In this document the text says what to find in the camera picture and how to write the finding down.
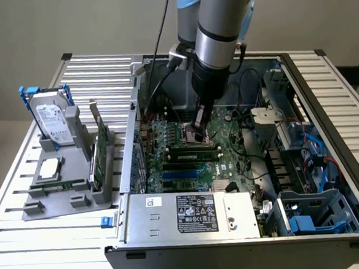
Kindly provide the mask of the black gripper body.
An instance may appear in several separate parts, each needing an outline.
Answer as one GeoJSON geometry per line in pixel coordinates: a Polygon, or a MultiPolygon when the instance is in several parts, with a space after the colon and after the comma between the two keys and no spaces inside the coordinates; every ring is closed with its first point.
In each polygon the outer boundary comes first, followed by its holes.
{"type": "Polygon", "coordinates": [[[192,64],[191,85],[197,94],[196,109],[200,105],[213,105],[216,100],[224,95],[229,72],[230,66],[223,69],[213,69],[195,59],[192,64]]]}

